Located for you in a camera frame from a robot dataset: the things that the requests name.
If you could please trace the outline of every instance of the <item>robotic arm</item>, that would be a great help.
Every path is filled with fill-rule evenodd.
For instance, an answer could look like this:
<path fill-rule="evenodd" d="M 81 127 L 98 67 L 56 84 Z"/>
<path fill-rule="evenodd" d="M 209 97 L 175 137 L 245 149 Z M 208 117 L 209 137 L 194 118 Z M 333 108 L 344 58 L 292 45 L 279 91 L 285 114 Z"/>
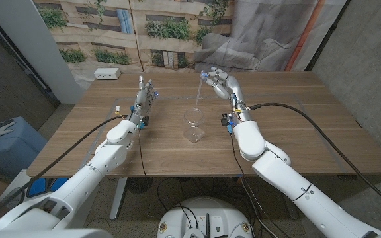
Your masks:
<path fill-rule="evenodd" d="M 287 154 L 262 137 L 258 125 L 251 119 L 239 83 L 233 76 L 212 67 L 201 73 L 201 80 L 214 92 L 229 100 L 232 113 L 223 114 L 222 124 L 233 132 L 242 157 L 255 161 L 254 171 L 269 184 L 289 197 L 326 237 L 370 237 L 381 235 L 375 229 L 345 212 L 332 199 L 316 188 L 290 166 Z"/>
<path fill-rule="evenodd" d="M 24 202 L 0 219 L 0 231 L 37 231 L 69 228 L 81 205 L 103 177 L 126 159 L 133 135 L 148 124 L 148 114 L 158 96 L 149 80 L 139 77 L 139 91 L 132 112 L 111 129 L 95 156 L 63 186 L 43 197 Z"/>

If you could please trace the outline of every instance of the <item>glass cup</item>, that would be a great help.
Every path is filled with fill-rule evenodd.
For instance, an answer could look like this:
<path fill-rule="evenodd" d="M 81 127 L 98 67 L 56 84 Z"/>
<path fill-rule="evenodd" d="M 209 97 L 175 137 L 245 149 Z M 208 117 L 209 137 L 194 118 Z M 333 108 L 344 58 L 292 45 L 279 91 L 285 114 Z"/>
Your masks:
<path fill-rule="evenodd" d="M 192 143 L 205 136 L 204 114 L 197 108 L 189 109 L 183 116 L 183 135 Z"/>

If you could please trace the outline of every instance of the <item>gray fabric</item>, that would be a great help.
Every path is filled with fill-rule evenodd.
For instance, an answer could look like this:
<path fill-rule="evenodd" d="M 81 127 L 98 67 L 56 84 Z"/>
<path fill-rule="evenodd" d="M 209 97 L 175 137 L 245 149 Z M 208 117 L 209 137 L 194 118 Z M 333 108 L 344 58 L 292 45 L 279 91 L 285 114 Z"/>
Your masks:
<path fill-rule="evenodd" d="M 316 0 L 236 1 L 230 37 L 207 34 L 195 51 L 196 71 L 282 71 Z"/>

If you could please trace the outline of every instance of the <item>backdrop with plants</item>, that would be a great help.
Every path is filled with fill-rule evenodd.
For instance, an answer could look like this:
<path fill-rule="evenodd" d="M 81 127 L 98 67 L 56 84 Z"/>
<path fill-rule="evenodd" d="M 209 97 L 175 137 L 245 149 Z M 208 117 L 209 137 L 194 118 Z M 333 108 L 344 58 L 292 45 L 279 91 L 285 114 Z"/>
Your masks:
<path fill-rule="evenodd" d="M 290 54 L 298 47 L 301 35 L 307 33 L 305 28 L 321 2 L 297 0 L 282 4 L 260 0 L 246 6 L 243 14 L 240 9 L 248 3 L 238 0 L 33 1 L 73 76 L 85 88 L 99 67 L 118 67 L 122 73 L 195 72 L 207 65 L 230 71 L 284 70 L 269 67 L 262 59 L 290 61 L 294 57 Z M 281 18 L 285 14 L 292 16 L 287 5 L 300 15 L 296 20 Z M 334 12 L 340 9 L 339 4 L 331 6 L 338 6 Z M 245 30 L 253 30 L 254 25 L 262 28 L 258 30 L 261 35 L 247 36 Z M 281 41 L 283 34 L 290 37 Z M 314 54 L 303 50 L 299 52 L 309 57 Z"/>

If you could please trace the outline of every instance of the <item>blue case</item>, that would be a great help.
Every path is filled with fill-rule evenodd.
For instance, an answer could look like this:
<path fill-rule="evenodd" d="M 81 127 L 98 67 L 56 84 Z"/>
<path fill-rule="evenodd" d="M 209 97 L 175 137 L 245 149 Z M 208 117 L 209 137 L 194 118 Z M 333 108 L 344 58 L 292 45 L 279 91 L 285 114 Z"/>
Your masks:
<path fill-rule="evenodd" d="M 29 167 L 47 141 L 22 117 L 13 119 L 16 123 L 7 129 L 14 130 L 0 136 L 0 173 L 14 178 Z"/>

